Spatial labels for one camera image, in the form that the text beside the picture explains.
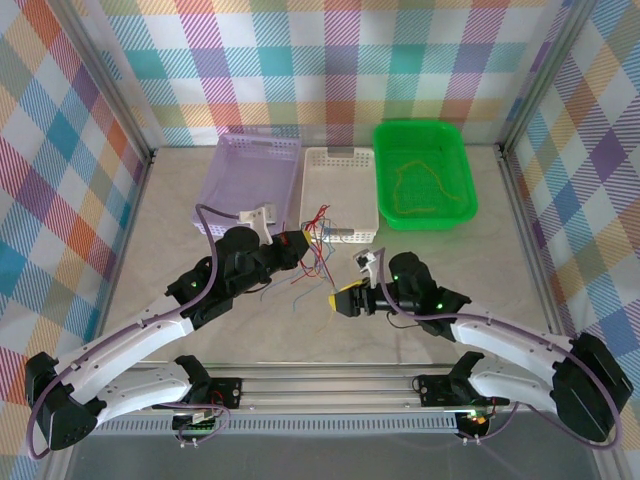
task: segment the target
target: purple plastic basket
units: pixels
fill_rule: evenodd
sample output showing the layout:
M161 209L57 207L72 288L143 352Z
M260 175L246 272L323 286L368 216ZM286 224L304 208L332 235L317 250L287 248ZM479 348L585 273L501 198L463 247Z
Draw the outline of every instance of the purple plastic basket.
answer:
M269 232L280 233L289 211L299 154L299 139L220 135L198 203L231 214L273 203L277 221L269 227ZM204 212L204 215L211 233L216 236L238 225L236 220L213 213ZM204 225L195 209L191 219L204 234Z

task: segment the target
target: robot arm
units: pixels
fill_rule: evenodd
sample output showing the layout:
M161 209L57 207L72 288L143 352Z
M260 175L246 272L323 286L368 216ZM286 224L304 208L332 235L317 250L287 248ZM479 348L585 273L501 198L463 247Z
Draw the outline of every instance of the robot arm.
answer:
M356 258L363 271L369 259L363 253ZM482 348L509 362L475 352L463 356L444 386L438 385L446 398L457 399L460 405L490 397L519 400L557 413L565 425L584 438L606 440L615 423L607 399L588 374L559 351L569 352L585 364L620 412L633 386L598 338L587 333L572 339L535 332L491 315L469 297L438 286L427 266L411 252L393 257L389 269L392 282L379 282L374 287L365 279L330 297L330 304L348 317L358 316L361 311L367 315L376 311L396 314L400 309L412 314L431 335ZM431 315L436 318L421 320ZM422 386L425 391L433 387Z
M271 238L270 244L260 243L251 228L229 229L215 243L218 262L213 287L181 313L153 321L153 317L187 304L203 291L212 274L211 257L202 259L169 285L165 297L121 329L58 360L44 352L29 359L26 397L32 409L36 402L42 403L36 420L49 448L73 445L99 423L146 406L176 401L210 403L206 398L209 377L192 357L189 362L176 360L166 371L136 375L125 371L160 347L226 313L234 298L258 284L268 284L273 273L297 267L309 248L310 237L301 231L284 232ZM98 345L100 348L89 354Z

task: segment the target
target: plaid wall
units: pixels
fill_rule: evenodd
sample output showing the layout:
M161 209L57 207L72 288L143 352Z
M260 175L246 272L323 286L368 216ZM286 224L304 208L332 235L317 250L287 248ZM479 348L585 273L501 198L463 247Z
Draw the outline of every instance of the plaid wall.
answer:
M150 141L171 146L255 126L371 144L384 119L420 117L494 143L562 24L545 23L561 3L75 1Z
M32 478L24 364L93 334L142 171L45 0L0 0L0 478Z
M542 42L542 46L540 47L540 50L538 51L538 54L536 55L535 60L531 64L531 67L529 68L529 71L527 72L527 75L525 76L525 79L522 82L520 91L518 92L518 97L516 98L515 102L513 102L513 105L511 106L511 110L507 115L507 120L504 122L504 125L502 126L502 130L500 131L500 136L498 137L498 143L502 143L505 140L509 131L511 130L513 121L515 120L516 116L520 112L522 103L525 101L525 99L529 95L529 92L531 91L531 87L533 86L536 80L536 77L538 76L538 72L540 71L540 68L544 64L547 57L549 56L551 47L556 41L556 39L558 38L558 35L560 34L560 31L562 30L562 27L564 26L564 23L567 20L567 17L569 16L569 12L571 11L571 8L575 4L575 1L576 0L562 1L562 6L560 7L560 10L558 10L556 17L553 20L553 24L551 25L551 28L547 32L547 36L545 37L544 42Z
M640 478L640 2L601 0L516 148L562 321L607 343L636 387Z

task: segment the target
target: wire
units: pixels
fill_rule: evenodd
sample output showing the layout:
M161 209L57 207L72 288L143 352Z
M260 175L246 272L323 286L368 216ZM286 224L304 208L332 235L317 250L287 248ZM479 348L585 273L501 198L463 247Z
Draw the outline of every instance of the wire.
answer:
M281 283L287 282L293 278L296 278L298 275L300 275L302 273L302 270L296 270L292 275L289 275L287 278L283 278L282 280L278 280L277 282L271 283L267 288L265 288L262 293L260 294L260 301L262 301L262 298L264 297L264 294L267 293L270 289L272 289L273 287L280 285Z
M104 340L102 340L101 342L97 343L96 345L88 349L86 352L84 352L79 358L77 358L74 362L71 362L71 364L68 367L62 370L62 372L60 372L56 378L54 378L51 382L49 382L49 384L42 390L42 393L40 393L40 395L38 396L38 399L35 401L31 409L31 415L29 415L29 421L27 422L26 441L27 441L27 450L29 453L29 457L31 457L31 459L41 460L42 458L47 456L47 454L51 451L47 447L42 452L36 453L35 447L33 445L33 433L34 433L34 428L36 425L36 419L37 419L38 413L42 409L42 405L44 404L45 398L47 398L47 395L49 395L51 390L53 390L56 387L56 385L61 383L72 372L83 368L82 363L89 360L93 355L100 352L108 345L111 345L112 343L116 342L123 336L127 335L129 332L132 332L140 328L146 328L150 325L161 322L175 315L179 315L184 310L191 308L193 305L197 304L200 300L202 300L213 287L213 284L216 280L216 275L218 273L218 256L216 252L215 240L213 238L211 230L209 229L209 224L206 218L204 217L204 214L202 213L202 210L206 210L216 214L220 214L223 212L218 212L217 210L207 207L206 205L203 205L201 203L197 204L195 208L196 208L196 214L198 215L198 218L200 219L202 224L206 227L205 235L207 236L207 240L209 241L209 247L211 248L211 275L209 276L209 281L207 282L206 286L198 295L196 295L192 300L185 303L184 305L181 305L161 315L157 315L155 317L142 320L140 323L134 323L134 324L128 325L123 329L118 330L117 332L114 332L113 334L111 334L110 336L108 336L107 338L105 338Z
M273 280L271 280L271 277L269 277L269 279L267 280L267 283L265 283L262 287L260 288L254 288L253 290L247 290L244 293L258 293L261 292L262 290L264 290L265 288L267 288L269 285L271 285L271 282Z
M162 405L163 407L167 407L167 408L179 408L179 409L184 409L184 410L208 409L208 410L212 410L213 412L222 411L222 412L226 413L225 421L224 421L224 423L222 425L220 425L218 428L213 430L211 433L209 433L207 435L204 435L203 437L201 437L201 438L199 438L197 440L195 438L193 439L192 445L194 447L197 447L199 444L207 442L207 441L211 440L213 437L215 437L216 435L219 435L220 433L222 433L222 431L229 426L229 422L231 420L231 411L227 407L225 407L223 405L207 405L207 404L189 405L189 404L186 404L186 403L178 403L178 402L161 403L160 405ZM188 425L182 425L178 429L178 440L183 445L187 444L187 441L182 436L182 432L184 431L185 428L187 428L187 426Z
M445 197L450 198L453 201L456 202L461 202L462 200L460 199L460 197L456 197L454 195L451 195L449 192L447 192L444 189L444 186L442 185L442 181L440 180L440 177L436 174L436 172L433 171L433 169L431 167L429 167L428 165L425 165L423 162L419 161L419 160L415 160L413 162L409 162L406 165L403 165L402 167L398 168L396 170L396 174L398 174L398 181L396 182L396 186L393 189L393 203L394 206L396 207L396 212L398 212L400 215L410 215L412 213L430 213L430 212L434 212L436 210L435 207L426 207L426 208L412 208L410 210L400 210L399 207L399 200L398 200L398 189L400 188L400 185L402 185L402 180L404 178L404 171L406 169L408 169L409 167L412 167L414 165L417 165L419 167L424 168L425 170L427 170L431 175L433 175L433 177L436 179L436 182L438 183L438 187L440 188L440 191L442 192L442 194Z
M207 207L206 205L203 205L201 203L199 205L200 205L200 208L202 210L204 210L206 212L215 213L219 217L230 218L232 220L239 220L240 219L240 215L233 215L231 213L221 212L220 210L216 210L215 208Z
M322 332L325 328L327 328L329 325L331 325L331 322L333 322L333 317L336 316L336 311L335 310L331 310L331 315L329 315L329 320L327 321L327 323L324 324L324 326L322 328L320 328L320 330L316 330L316 335L319 335L320 332Z
M213 394L214 394L214 396L213 396L213 397L211 397L211 401L213 402L213 404L214 404L214 405L222 405L222 406L224 406L224 396L223 396L223 395L222 395L218 390L214 390L214 391L213 391ZM218 403L218 402L216 401L216 399L215 399L215 395L217 395L217 396L220 398L220 402L222 402L222 403ZM220 415L222 415L222 412L221 412L221 411L219 412L219 414L218 414L218 415L215 415L215 416L218 416L218 417L219 417Z
M404 325L404 326L396 325L391 321L391 319L389 318L389 315L391 315L391 312L387 312L387 322L389 322L389 325L391 325L393 328L397 328L398 330L404 330L405 328L413 328L413 327L420 326L417 323L415 325Z
M323 241L323 231L325 230L324 227L324 221L325 221L325 213L326 211L329 209L329 205L321 205L320 208L318 209L318 212L316 213L315 217L313 218L313 220L309 221L309 222L304 222L302 225L302 228L311 233L312 234L312 239L316 241L317 245L310 245L309 249L313 252L314 257L315 257L315 261L313 264L313 267L311 266L307 266L304 261L300 261L300 266L302 267L303 271L304 271L304 276L307 277L317 277L320 276L320 272L324 271L326 277L329 279L329 282L331 283L331 286L333 287L333 289L335 290L336 285L335 282L333 281L333 277L331 276L331 272L329 272L329 268L327 267L325 258L323 257L322 254L322 250L323 250L323 245L326 243ZM320 228L320 235L318 235L318 231L317 231L317 227L318 227L318 223L322 222L321 228ZM297 282L300 279L296 279L293 282L291 282L292 284Z
M381 266L384 265L384 252L385 252L384 248L381 248L380 250L375 252L375 255L378 257L378 261L380 262ZM574 354L572 354L568 350L565 350L564 348L560 347L559 345L556 345L556 344L550 342L548 338L541 337L541 336L536 335L534 333L528 332L527 330L524 330L524 329L522 329L522 328L520 328L520 327L518 327L516 325L512 325L510 323L503 322L503 321L495 319L495 318L489 318L489 317L484 316L484 315L476 315L476 314L472 314L472 313L461 313L461 312L441 313L441 314L436 314L436 315L413 315L411 313L408 313L408 312L405 312L404 310L402 310L398 306L398 304L396 302L394 302L393 298L391 297L391 294L389 293L389 289L387 288L385 275L384 275L384 268L378 269L378 281L381 284L382 293L383 293L385 299L387 300L387 302L389 303L389 305L391 306L391 308L393 308L396 312L400 313L401 315L404 315L405 317L411 318L411 319L413 319L415 321L432 321L432 320L441 320L441 319L448 319L448 318L455 317L455 318L464 318L464 319L467 319L467 320L479 321L479 322L483 322L483 323L491 322L492 324L498 325L498 326L504 328L507 331L515 333L516 335L520 335L521 337L524 337L527 340L531 340L531 341L535 341L535 342L542 342L543 344L546 343L547 344L547 348L549 348L550 350L555 350L556 352L562 354L563 356L565 356L566 358L571 360L576 366L578 366L578 368L580 368L589 377L589 379L593 382L593 384L596 386L596 388L600 391L600 393L602 394L602 396L604 397L604 399L605 399L605 401L607 403L607 406L611 410L611 414L613 416L613 421L614 421L614 424L615 424L615 427L616 427L615 428L614 438L610 443L605 444L605 445L594 444L591 441L589 441L589 440L587 440L587 439L585 439L585 438L583 438L583 437L581 437L579 435L576 435L574 432L569 430L564 425L560 425L555 420L552 420L551 418L547 417L545 414L543 414L542 412L539 412L533 406L528 405L528 404L523 404L523 405L526 406L529 410L533 411L534 413L537 413L538 415L542 416L547 422L551 423L553 426L555 426L556 428L560 429L561 431L563 431L564 433L569 435L571 438L573 438L574 440L576 440L580 444L582 444L582 445L584 445L584 446L586 446L588 448L591 448L592 450L599 450L599 451L611 450L611 449L616 448L618 445L620 445L620 443L622 442L622 420L620 418L620 413L618 412L616 404L613 401L613 398L611 397L611 395L607 391L607 389L604 386L604 384L602 383L602 381L598 378L598 376L595 373L593 373L593 371L582 360L580 360L578 357L576 357ZM516 403L516 405L514 406L513 411L511 412L511 415L513 415L515 413L515 411L517 410L519 405L520 404Z
M306 292L298 295L295 300L293 301L293 311L296 311L296 303L298 303L298 300L300 300L302 297L305 297L307 295L309 295L311 292L313 292L315 289L317 289L318 287L322 286L323 282L320 282L319 284L315 285L314 287L310 288L309 290L307 290Z

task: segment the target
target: cable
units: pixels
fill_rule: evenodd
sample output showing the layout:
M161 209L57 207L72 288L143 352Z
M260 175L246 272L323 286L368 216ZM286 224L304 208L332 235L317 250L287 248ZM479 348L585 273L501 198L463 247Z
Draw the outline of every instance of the cable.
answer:
M95 355L97 352L101 351L108 345L111 345L112 343L116 342L123 336L127 335L129 332L132 332L139 328L148 327L157 322L161 322L163 320L166 320L167 318L171 318L175 315L180 314L182 311L187 310L188 308L191 308L193 305L197 304L209 293L209 291L211 290L211 287L213 287L213 284L216 280L216 275L218 273L218 256L216 254L215 240L213 238L213 235L211 234L211 230L209 229L209 224L207 223L207 220L205 219L204 214L202 213L202 210L206 210L206 211L215 213L217 215L222 214L223 212L214 210L201 203L196 205L196 213L198 215L198 218L202 222L202 225L206 227L205 234L207 236L207 240L209 241L209 247L211 248L211 275L209 276L209 281L207 282L207 285L204 287L202 292L200 292L192 300L185 303L184 305L181 305L169 312L163 313L162 315L157 315L152 318L147 318L143 320L141 323L134 323L134 324L128 325L122 330L118 330L117 332L114 332L109 337L105 338L100 343L94 345L88 351L84 352L81 355L81 357L76 359L77 363L72 362L67 368L65 368L62 372L60 372L60 374L58 374L56 378L54 378L51 382L49 382L49 384L44 388L42 393L40 393L40 395L38 396L38 399L34 403L33 408L31 409L31 415L29 415L29 421L27 422L26 440L27 440L27 449L29 452L29 457L31 457L31 459L41 460L42 458L47 456L47 454L50 452L50 449L47 447L42 452L36 453L35 447L33 445L33 431L36 424L36 418L38 416L38 413L42 409L44 400L47 397L47 395L49 395L51 390L53 390L58 383L61 383L67 376L71 374L71 372L74 371L74 367L76 368L76 370L82 368L82 362L80 362L81 359L83 361L88 360L89 358L91 358L92 355ZM230 215L230 214L224 214L223 216L225 216L225 218L233 218L233 215Z
M320 332L322 332L325 328L327 328L329 325L331 325L331 322L333 322L333 317L336 316L336 311L335 310L331 310L331 314L329 315L329 320L327 321L327 323L324 324L324 326L322 328L320 328L320 330L316 330L316 335L319 335Z
M231 213L221 212L220 210L216 210L215 208L207 207L206 205L203 205L202 203L199 203L198 205L196 205L196 210L198 209L198 206L200 206L200 208L202 210L204 210L206 212L215 213L219 217L230 218L231 220L239 220L240 219L240 215L233 215Z
M520 402L515 402L513 404L513 408L511 409L511 411L509 412L509 416L507 417L507 419L504 421L504 423L502 425L500 425L497 430L489 433L487 432L486 435L484 435L482 437L482 440L488 440L489 438L493 438L496 435L502 433L504 431L505 428L507 428L509 426L509 424L511 423L511 421L515 418L516 416L516 412L518 411L518 409L522 406L522 404Z
M271 283L269 286L267 286L267 288L265 288L262 293L260 294L260 301L262 301L262 298L264 297L264 294L267 293L269 290L271 290L273 287L280 285L281 283L284 283L288 280L294 279L296 278L298 275L300 275L302 273L302 270L296 270L292 275L289 275L286 278L283 278L282 280L278 280L277 282Z
M178 403L178 402L171 402L171 403L161 403L160 405L162 405L163 407L167 407L167 408L180 408L180 409L184 409L184 410L193 410L193 409L207 409L207 410L212 410L212 411L222 411L224 413L226 413L227 415L225 416L225 422L220 425L218 428L216 428L213 432L204 435L202 438L196 440L193 439L193 446L197 447L199 444L207 442L209 440L211 440L213 437L215 437L216 435L219 435L225 428L227 428L229 426L229 422L231 420L231 411L227 408L224 407L222 405L207 405L207 404L193 404L193 405L189 405L186 403ZM182 425L179 429L178 429L178 440L183 444L187 444L186 440L183 438L182 436L182 432L184 431L184 429L187 427L187 425Z
M295 298L295 300L293 301L293 311L294 311L294 312L296 311L296 303L298 303L298 300L300 300L302 297L304 297L304 296L306 296L306 295L310 294L310 293L311 293L311 292L313 292L316 288L321 287L321 286L322 286L322 283L323 283L323 282L320 282L319 284L317 284L317 285L315 285L315 286L311 287L311 288L310 288L309 290L307 290L306 292L304 292L304 293L302 293L302 294L298 295L298 296Z
M262 287L254 288L253 290L247 290L244 293L258 293L258 292L261 292L262 290L267 288L269 285L271 285L271 282L272 282L271 277L269 277L269 279L267 280L267 283L265 283Z
M321 205L315 217L313 218L313 220L302 223L302 228L305 231L312 234L312 238L316 241L317 245L310 246L310 250L313 252L315 257L313 267L309 267L305 265L304 261L300 262L300 266L302 267L302 270L304 271L304 276L306 277L318 277L320 276L320 272L324 271L325 276L328 278L328 281L331 283L331 286L335 290L336 288L335 282L333 281L333 277L331 276L331 273L329 272L329 268L327 267L326 259L322 255L322 247L323 247L323 244L326 243L326 242L323 242L323 231L325 229L324 215L328 208L329 208L329 205ZM320 236L318 236L317 225L320 221L322 221L322 226L320 227ZM333 247L329 247L329 250L330 250L330 253L329 253L330 255L331 253L333 253L332 252ZM293 284L299 280L300 279L298 278L291 283Z
M565 350L564 348L560 347L559 345L556 345L552 342L549 342L549 339L541 337L539 335L530 333L522 328L519 328L515 325L512 325L510 323L507 322L503 322L501 320L495 319L495 318L489 318L486 317L484 315L476 315L473 313L440 313L440 314L435 314L435 315L413 315L411 313L405 312L404 310L402 310L398 304L396 302L393 301L393 298L391 297L391 294L389 293L389 289L387 288L387 284L386 284L386 280L385 280L385 274L384 274L384 252L385 249L381 248L380 250L378 250L377 252L375 252L374 254L378 257L378 261L380 262L381 268L378 269L378 280L379 283L381 284L382 287L382 293L385 297L385 299L387 300L387 302L389 303L389 305L391 306L391 308L393 308L396 312L400 313L401 315L404 315L405 317L411 318L415 321L431 321L431 320L442 320L442 319L447 319L447 318L452 318L452 317L456 317L456 318L465 318L468 320L475 320L475 321L479 321L479 322L491 322L492 324L495 325L499 325L500 327L504 328L505 330L511 331L517 335L520 335L528 340L531 341L535 341L535 342L543 342L546 343L548 345L548 348L550 348L551 350L555 350L556 352L564 355L565 357L567 357L569 360L571 360L574 364L576 364L588 377L589 379L594 383L594 385L596 386L596 388L600 391L600 393L602 394L602 396L604 397L605 401L607 402L608 407L611 409L611 414L613 416L613 421L615 424L615 435L613 440L606 444L606 445L602 445L602 444L594 444L591 441L576 435L574 432L572 432L571 430L567 429L567 427L565 427L564 425L560 425L558 424L558 422L556 422L555 420L552 420L551 418L547 417L546 415L544 415L543 413L539 412L538 410L536 410L534 407L532 407L531 405L528 404L524 404L524 406L526 406L527 408L529 408L530 410L532 410L533 412L537 413L538 415L542 416L547 422L551 423L552 425L554 425L555 427L557 427L558 429L560 429L561 431L563 431L564 433L566 433L567 435L569 435L570 437L572 437L574 440L576 440L577 442L579 442L580 444L591 448L592 450L599 450L599 451L605 451L605 450L611 450L616 448L618 445L620 445L620 443L622 442L622 420L620 419L620 413L618 413L618 409L616 407L615 402L613 401L613 398L611 398L611 395L609 394L609 392L607 391L606 387L604 386L604 384L602 383L602 381L596 376L595 373L593 373L593 371L582 361L580 360L578 357L576 357L575 355L573 355L571 352L569 352L568 350ZM515 413L515 410L517 409L517 407L519 406L519 404L516 403L516 406L514 407L513 411L512 411L512 415Z
M396 325L395 323L393 323L389 318L389 315L391 315L391 312L387 312L387 322L389 322L389 325L391 325L393 328L397 328L398 330L404 330L405 328L413 328L413 327L420 326L416 323L415 325L404 325L401 327L400 325Z

